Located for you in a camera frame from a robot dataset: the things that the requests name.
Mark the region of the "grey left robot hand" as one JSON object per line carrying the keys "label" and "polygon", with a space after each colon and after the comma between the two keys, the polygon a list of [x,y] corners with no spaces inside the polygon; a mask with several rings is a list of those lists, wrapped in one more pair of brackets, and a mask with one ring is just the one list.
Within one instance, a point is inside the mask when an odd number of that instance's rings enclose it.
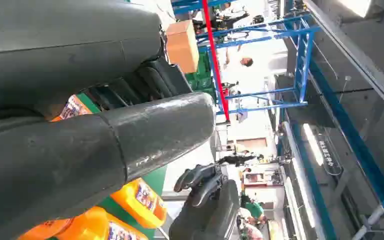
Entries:
{"label": "grey left robot hand", "polygon": [[203,92],[54,121],[70,96],[164,60],[157,13],[123,0],[0,0],[0,240],[81,215],[215,130]]}

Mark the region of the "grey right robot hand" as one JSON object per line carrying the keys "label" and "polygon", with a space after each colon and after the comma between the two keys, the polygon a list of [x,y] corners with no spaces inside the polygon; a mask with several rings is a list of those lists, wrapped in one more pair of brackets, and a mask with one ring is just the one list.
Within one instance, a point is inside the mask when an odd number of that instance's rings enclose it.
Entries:
{"label": "grey right robot hand", "polygon": [[213,163],[186,169],[177,179],[176,193],[190,190],[178,216],[169,227],[171,240],[227,240],[240,208],[238,187],[222,165]]}

